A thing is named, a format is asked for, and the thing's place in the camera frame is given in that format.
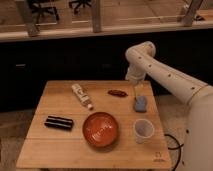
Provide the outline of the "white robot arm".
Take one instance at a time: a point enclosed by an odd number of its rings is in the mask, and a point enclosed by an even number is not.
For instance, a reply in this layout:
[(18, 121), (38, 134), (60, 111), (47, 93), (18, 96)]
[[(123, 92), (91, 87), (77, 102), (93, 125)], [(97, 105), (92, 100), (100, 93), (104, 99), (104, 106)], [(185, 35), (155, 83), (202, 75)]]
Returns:
[(137, 85), (148, 74), (189, 106), (183, 171), (213, 171), (213, 86), (157, 61), (155, 54), (150, 41), (128, 48), (126, 80)]

